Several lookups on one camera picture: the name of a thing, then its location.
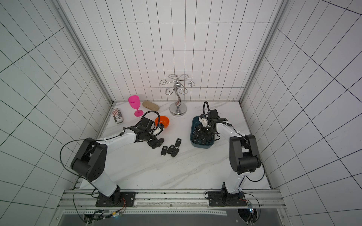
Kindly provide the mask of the black VW flip key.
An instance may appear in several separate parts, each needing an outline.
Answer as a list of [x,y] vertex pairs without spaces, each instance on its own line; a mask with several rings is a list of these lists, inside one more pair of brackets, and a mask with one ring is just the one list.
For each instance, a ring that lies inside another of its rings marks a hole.
[[175,146],[174,146],[174,145],[170,145],[170,146],[168,147],[167,153],[168,153],[168,154],[171,154],[171,153],[174,151],[174,149],[175,149]]
[[182,140],[178,138],[175,142],[175,147],[179,148],[181,146]]
[[163,138],[160,138],[158,141],[157,141],[157,147],[160,147],[160,146],[162,146],[162,144],[164,143],[164,139]]
[[163,146],[162,147],[162,150],[161,150],[161,155],[162,156],[165,156],[167,154],[167,151],[168,151],[168,147],[167,146]]

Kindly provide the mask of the black flip key buttons up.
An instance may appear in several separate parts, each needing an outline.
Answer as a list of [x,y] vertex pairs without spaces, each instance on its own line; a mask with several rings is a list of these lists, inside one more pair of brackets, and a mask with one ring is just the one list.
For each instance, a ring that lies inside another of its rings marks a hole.
[[179,153],[179,151],[180,151],[179,148],[177,148],[177,147],[174,148],[173,151],[171,152],[171,156],[175,157]]

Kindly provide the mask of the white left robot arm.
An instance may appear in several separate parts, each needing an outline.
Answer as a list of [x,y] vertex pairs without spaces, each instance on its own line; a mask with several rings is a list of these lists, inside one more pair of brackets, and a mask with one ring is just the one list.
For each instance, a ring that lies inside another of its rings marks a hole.
[[85,178],[101,195],[109,198],[119,191],[119,186],[105,172],[107,158],[120,148],[133,143],[146,142],[150,147],[159,144],[157,136],[165,126],[141,117],[130,127],[124,127],[120,134],[104,139],[85,139],[71,162],[71,169]]

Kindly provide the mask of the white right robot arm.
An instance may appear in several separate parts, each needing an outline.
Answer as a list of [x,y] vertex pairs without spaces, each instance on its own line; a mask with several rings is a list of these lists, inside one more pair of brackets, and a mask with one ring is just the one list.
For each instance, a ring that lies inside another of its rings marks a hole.
[[215,135],[222,135],[229,141],[229,162],[232,172],[223,182],[221,193],[234,195],[240,192],[245,180],[253,181],[249,176],[262,166],[255,136],[241,134],[226,118],[221,118],[217,110],[210,110],[197,117],[193,142],[202,143],[204,139],[215,140]]

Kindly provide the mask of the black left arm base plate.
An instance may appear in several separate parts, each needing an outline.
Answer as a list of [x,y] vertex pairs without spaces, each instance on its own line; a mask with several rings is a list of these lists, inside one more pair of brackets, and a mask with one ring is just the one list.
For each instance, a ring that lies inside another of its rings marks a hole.
[[133,207],[135,202],[135,192],[119,192],[115,191],[113,195],[107,197],[100,194],[97,198],[96,207]]

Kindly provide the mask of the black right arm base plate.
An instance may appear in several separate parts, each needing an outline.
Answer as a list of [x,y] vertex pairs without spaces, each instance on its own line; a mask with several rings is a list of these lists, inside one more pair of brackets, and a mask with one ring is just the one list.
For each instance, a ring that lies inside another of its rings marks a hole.
[[220,192],[207,192],[209,206],[211,207],[245,207],[247,200],[244,193],[229,194],[222,190]]

